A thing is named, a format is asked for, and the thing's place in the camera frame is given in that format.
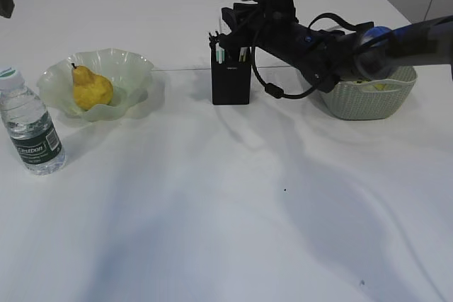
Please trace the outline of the blue black right robot arm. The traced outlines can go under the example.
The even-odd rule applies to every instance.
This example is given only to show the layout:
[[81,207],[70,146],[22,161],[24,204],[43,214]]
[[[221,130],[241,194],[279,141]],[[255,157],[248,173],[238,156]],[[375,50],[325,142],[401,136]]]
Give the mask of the blue black right robot arm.
[[280,99],[302,99],[314,91],[331,92],[342,81],[380,81],[403,66],[452,65],[452,17],[390,29],[372,21],[352,24],[331,12],[317,15],[328,19],[337,30],[315,30],[303,26],[288,6],[235,3],[221,9],[228,34],[216,37],[228,52],[242,47],[250,50],[251,67],[257,71],[256,49],[297,69],[309,89],[286,93],[274,83],[256,78],[265,92]]

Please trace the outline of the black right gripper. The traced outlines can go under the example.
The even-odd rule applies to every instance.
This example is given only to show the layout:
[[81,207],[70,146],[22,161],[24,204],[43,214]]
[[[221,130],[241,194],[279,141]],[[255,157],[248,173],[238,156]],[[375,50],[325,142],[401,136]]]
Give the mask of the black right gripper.
[[342,30],[311,30],[299,24],[293,0],[235,3],[221,9],[231,32],[221,35],[225,50],[258,47],[298,69],[311,86],[330,92],[339,82],[329,73],[334,61],[328,45],[345,35]]

